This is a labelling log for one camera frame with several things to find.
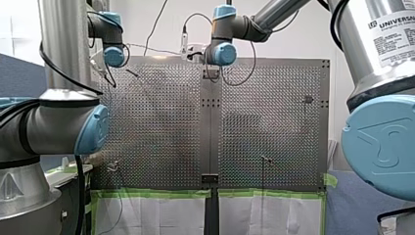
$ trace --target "robotic arm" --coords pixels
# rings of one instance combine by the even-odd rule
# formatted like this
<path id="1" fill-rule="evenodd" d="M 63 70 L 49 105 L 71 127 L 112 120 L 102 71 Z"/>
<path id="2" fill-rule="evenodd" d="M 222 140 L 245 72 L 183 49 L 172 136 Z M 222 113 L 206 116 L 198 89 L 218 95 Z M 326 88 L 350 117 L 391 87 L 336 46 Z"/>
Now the robotic arm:
<path id="1" fill-rule="evenodd" d="M 101 38 L 102 61 L 124 63 L 122 27 L 114 13 L 84 0 L 39 0 L 48 88 L 39 99 L 0 99 L 0 228 L 5 234 L 60 234 L 61 193 L 50 189 L 40 155 L 76 155 L 80 234 L 84 215 L 81 155 L 99 151 L 108 133 L 102 92 L 92 88 L 88 35 Z"/>
<path id="2" fill-rule="evenodd" d="M 234 38 L 265 42 L 272 29 L 308 0 L 272 0 L 253 17 L 230 5 L 214 10 L 205 63 L 229 66 Z M 355 89 L 342 147 L 368 184 L 415 201 L 415 7 L 404 0 L 329 0 L 332 34 L 339 33 Z"/>

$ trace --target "wire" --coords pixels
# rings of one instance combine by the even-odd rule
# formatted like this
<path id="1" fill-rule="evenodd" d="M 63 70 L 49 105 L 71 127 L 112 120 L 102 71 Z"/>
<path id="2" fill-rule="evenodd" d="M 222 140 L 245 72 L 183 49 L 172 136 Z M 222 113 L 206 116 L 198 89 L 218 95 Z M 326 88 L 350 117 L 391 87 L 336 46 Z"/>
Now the wire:
<path id="1" fill-rule="evenodd" d="M 75 155 L 75 161 L 79 184 L 79 209 L 75 235 L 80 235 L 82 233 L 82 223 L 85 215 L 85 175 L 83 174 L 83 164 L 80 155 Z"/>
<path id="2" fill-rule="evenodd" d="M 196 16 L 203 17 L 205 20 L 207 20 L 210 23 L 210 25 L 213 25 L 213 23 L 210 20 L 210 18 L 207 17 L 206 15 L 204 15 L 202 13 L 194 13 L 194 14 L 190 15 L 186 19 L 186 21 L 184 22 L 184 24 L 183 24 L 183 33 L 187 33 L 187 23 L 189 22 L 190 19 L 192 19 L 193 17 L 196 17 Z M 195 52 L 193 54 L 188 55 L 187 57 L 188 57 L 188 59 L 189 59 L 189 57 L 192 59 L 193 56 L 195 56 L 195 55 L 203 55 L 203 54 L 202 54 L 202 52 Z M 207 58 L 208 58 L 207 57 L 207 53 L 205 53 L 205 64 L 207 66 L 207 76 L 210 77 L 210 75 L 208 74 L 208 62 L 207 62 Z"/>
<path id="3" fill-rule="evenodd" d="M 216 77 L 210 77 L 210 74 L 208 73 L 208 53 L 205 53 L 205 65 L 207 70 L 207 76 L 209 77 L 210 81 L 213 83 L 217 83 L 219 81 L 220 74 L 218 73 Z"/>
<path id="4" fill-rule="evenodd" d="M 122 64 L 122 66 L 120 66 L 120 68 L 125 67 L 128 64 L 129 59 L 131 57 L 131 51 L 129 50 L 129 48 L 127 47 L 127 45 L 122 44 L 122 48 L 125 48 L 127 50 L 128 56 L 127 56 L 127 59 L 125 60 L 124 64 Z"/>
<path id="5" fill-rule="evenodd" d="M 104 75 L 104 79 L 107 81 L 107 83 L 108 83 L 110 86 L 112 86 L 113 88 L 116 88 L 116 81 L 115 81 L 115 79 L 114 79 L 114 77 L 113 77 L 113 73 L 111 72 L 110 67 L 108 66 L 108 64 L 107 64 L 107 63 L 105 63 L 105 67 L 107 68 L 108 74 L 110 75 L 110 78 L 111 78 L 111 80 L 112 80 L 113 82 L 110 82 L 110 80 L 107 78 L 107 76 L 106 76 L 106 75 Z"/>
<path id="6" fill-rule="evenodd" d="M 121 178 L 121 182 L 122 182 L 122 184 L 124 184 L 124 183 L 123 183 L 123 178 L 122 178 L 121 172 L 120 172 L 119 170 L 118 170 L 117 172 L 119 173 L 119 177 Z M 121 195 L 120 195 L 120 193 L 119 193 L 119 189 L 118 189 L 118 197 L 119 197 L 119 203 L 120 203 L 120 205 L 121 205 L 121 209 L 120 209 L 120 211 L 119 211 L 119 215 L 118 215 L 118 219 L 116 220 L 116 223 L 115 223 L 115 224 L 113 225 L 113 227 L 111 227 L 109 230 L 104 231 L 104 232 L 102 232 L 102 233 L 100 233 L 100 234 L 98 234 L 98 235 L 107 234 L 107 233 L 109 233 L 109 232 L 113 231 L 113 230 L 116 228 L 116 226 L 119 224 L 119 222 L 121 221 L 121 217 L 122 217 L 122 213 L 123 213 L 123 203 L 122 203 L 122 198 L 121 198 Z"/>
<path id="7" fill-rule="evenodd" d="M 152 29 L 152 31 L 150 32 L 149 36 L 147 37 L 147 41 L 146 41 L 146 49 L 144 50 L 144 56 L 146 56 L 146 55 L 147 55 L 147 48 L 149 47 L 150 38 L 153 36 L 153 33 L 154 33 L 154 32 L 155 32 L 155 30 L 156 30 L 157 23 L 159 22 L 159 19 L 160 19 L 160 17 L 161 17 L 162 11 L 164 11 L 164 7 L 165 7 L 165 5 L 167 4 L 167 1 L 168 1 L 168 0 L 165 0 L 165 1 L 164 1 L 164 3 L 162 4 L 161 10 L 160 10 L 160 12 L 159 12 L 159 15 L 157 16 L 156 21 L 155 21 L 155 23 L 154 23 L 154 25 L 153 25 L 153 29 Z"/>
<path id="8" fill-rule="evenodd" d="M 300 10 L 297 10 L 296 13 L 294 14 L 294 16 L 291 18 L 291 20 L 287 24 L 285 24 L 284 26 L 282 26 L 282 27 L 280 27 L 278 29 L 273 30 L 271 33 L 279 32 L 279 31 L 282 31 L 282 30 L 286 29 L 288 26 L 290 26 L 290 24 L 293 23 L 293 21 L 299 15 L 299 12 L 300 12 Z"/>
<path id="9" fill-rule="evenodd" d="M 380 223 L 386 217 L 392 217 L 392 216 L 399 215 L 402 213 L 414 213 L 414 212 L 415 212 L 415 208 L 406 208 L 406 209 L 401 209 L 397 211 L 389 211 L 389 212 L 379 214 L 376 219 Z"/>
<path id="10" fill-rule="evenodd" d="M 69 81 L 70 83 L 77 85 L 85 90 L 89 90 L 91 92 L 94 92 L 97 95 L 103 95 L 104 93 L 96 90 L 92 87 L 89 87 L 87 85 L 84 85 L 72 78 L 70 78 L 68 75 L 66 75 L 61 69 L 59 69 L 50 59 L 48 56 L 46 56 L 45 52 L 43 51 L 43 44 L 42 42 L 40 42 L 40 47 L 39 47 L 39 53 L 40 53 L 40 57 L 43 59 L 43 61 L 46 63 L 46 65 L 48 65 L 53 71 L 55 71 L 57 74 L 59 74 L 61 77 L 63 77 L 64 79 L 66 79 L 67 81 Z"/>
<path id="11" fill-rule="evenodd" d="M 192 14 L 192 15 L 190 15 L 187 19 L 186 19 L 186 21 L 184 22 L 184 24 L 183 24 L 183 26 L 186 26 L 187 25 L 187 22 L 190 20 L 190 19 L 192 19 L 193 17 L 195 17 L 195 16 L 200 16 L 200 17 L 203 17 L 203 18 L 205 18 L 210 24 L 212 24 L 212 22 L 211 22 L 211 19 L 209 18 L 209 17 L 207 17 L 207 15 L 204 15 L 204 14 L 202 14 L 202 13 L 194 13 L 194 14 Z"/>
<path id="12" fill-rule="evenodd" d="M 121 30 L 121 33 L 124 32 L 124 29 L 122 28 L 122 26 L 118 22 L 114 21 L 113 19 L 111 19 L 111 18 L 109 18 L 109 17 L 107 17 L 107 16 L 105 16 L 105 15 L 103 15 L 101 13 L 97 13 L 97 12 L 88 11 L 87 13 L 88 14 L 92 14 L 92 15 L 96 15 L 96 16 L 99 16 L 100 18 L 103 18 L 104 20 L 106 20 L 106 21 L 108 21 L 108 22 L 110 22 L 112 24 L 115 24 L 115 26 L 117 28 L 119 28 L 119 30 Z"/>
<path id="13" fill-rule="evenodd" d="M 253 76 L 254 71 L 256 69 L 256 50 L 255 50 L 255 46 L 254 46 L 254 43 L 253 42 L 251 42 L 251 46 L 253 47 L 253 52 L 254 52 L 254 65 L 253 65 L 253 69 L 251 70 L 250 74 L 243 81 L 241 81 L 240 83 L 237 83 L 237 84 L 230 83 L 228 80 L 226 80 L 225 74 L 223 73 L 223 68 L 220 68 L 220 70 L 222 72 L 223 81 L 227 85 L 229 85 L 229 86 L 240 86 L 240 85 L 244 84 L 245 82 L 247 82 L 251 78 L 251 76 Z"/>
<path id="14" fill-rule="evenodd" d="M 341 0 L 339 4 L 336 6 L 335 11 L 333 12 L 333 16 L 330 19 L 330 33 L 332 34 L 333 40 L 335 41 L 336 45 L 342 51 L 343 51 L 342 41 L 337 35 L 336 26 L 337 26 L 338 18 L 342 15 L 342 12 L 345 9 L 345 6 L 347 5 L 347 3 L 348 3 L 348 0 Z"/>
<path id="15" fill-rule="evenodd" d="M 139 44 L 134 44 L 134 43 L 126 43 L 126 45 L 135 46 L 135 47 L 141 47 L 141 48 L 146 48 L 145 45 L 139 45 Z M 177 52 L 166 51 L 166 50 L 159 50 L 159 49 L 154 49 L 154 48 L 151 48 L 151 47 L 147 47 L 147 50 L 149 50 L 149 51 L 155 51 L 155 52 L 161 52 L 161 53 L 168 53 L 168 54 L 180 56 L 180 53 L 177 53 Z"/>
<path id="16" fill-rule="evenodd" d="M 93 48 L 95 46 L 95 26 L 92 23 L 91 18 L 89 16 L 87 16 L 87 17 L 88 17 L 89 23 L 91 24 L 91 29 L 92 29 L 92 45 L 88 45 L 88 46 L 89 46 L 89 48 Z"/>
<path id="17" fill-rule="evenodd" d="M 7 123 L 9 123 L 13 118 L 22 112 L 28 111 L 32 108 L 39 106 L 39 100 L 27 100 L 17 103 L 14 106 L 7 108 L 6 110 L 0 113 L 0 129 L 3 128 Z"/>
<path id="18" fill-rule="evenodd" d="M 326 3 L 324 0 L 317 0 L 319 3 L 320 3 L 320 5 L 323 7 L 323 8 L 325 8 L 327 11 L 329 11 L 330 12 L 330 8 L 329 8 L 329 4 L 328 3 Z"/>

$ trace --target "vertical metal bar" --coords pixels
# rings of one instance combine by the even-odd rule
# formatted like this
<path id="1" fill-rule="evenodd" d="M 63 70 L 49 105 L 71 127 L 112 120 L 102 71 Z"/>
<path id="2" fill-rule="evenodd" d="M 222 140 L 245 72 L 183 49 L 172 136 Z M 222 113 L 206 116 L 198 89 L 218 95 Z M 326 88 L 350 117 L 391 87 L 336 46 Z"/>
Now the vertical metal bar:
<path id="1" fill-rule="evenodd" d="M 219 135 L 222 116 L 222 79 L 210 82 L 210 173 L 219 173 Z"/>
<path id="2" fill-rule="evenodd" d="M 65 74 L 91 86 L 85 0 L 39 0 L 45 54 Z M 48 87 L 81 91 L 46 67 Z"/>
<path id="3" fill-rule="evenodd" d="M 272 0 L 254 16 L 254 21 L 263 29 L 272 29 L 308 2 L 309 0 Z"/>
<path id="4" fill-rule="evenodd" d="M 208 99 L 210 99 L 210 80 L 203 78 L 201 69 L 201 173 L 210 174 L 210 108 L 208 108 Z"/>
<path id="5" fill-rule="evenodd" d="M 324 191 L 324 175 L 327 172 L 327 153 L 329 139 L 329 98 L 330 98 L 330 61 L 321 62 L 320 76 L 320 117 L 319 117 L 319 161 L 318 161 L 318 189 Z"/>

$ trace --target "perforated metal panel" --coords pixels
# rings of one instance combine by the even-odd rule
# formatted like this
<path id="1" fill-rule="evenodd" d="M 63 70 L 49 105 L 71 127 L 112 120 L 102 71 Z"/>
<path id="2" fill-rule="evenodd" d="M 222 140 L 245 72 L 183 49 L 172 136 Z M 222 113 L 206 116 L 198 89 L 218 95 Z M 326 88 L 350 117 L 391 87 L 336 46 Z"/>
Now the perforated metal panel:
<path id="1" fill-rule="evenodd" d="M 251 60 L 224 70 L 243 80 Z M 222 86 L 219 185 L 316 191 L 326 170 L 329 62 L 259 60 Z"/>
<path id="2" fill-rule="evenodd" d="M 111 127 L 93 187 L 199 188 L 200 66 L 178 58 L 132 58 L 129 65 L 113 70 L 111 92 L 100 81 Z M 114 161 L 121 177 L 107 171 Z"/>
<path id="3" fill-rule="evenodd" d="M 116 89 L 99 82 L 112 112 L 93 188 L 194 189 L 202 173 L 218 173 L 221 188 L 322 189 L 328 61 L 258 59 L 238 87 L 202 79 L 204 67 L 179 58 L 129 65 L 113 70 Z M 225 79 L 237 83 L 251 68 L 239 60 Z M 120 175 L 107 171 L 115 161 Z"/>

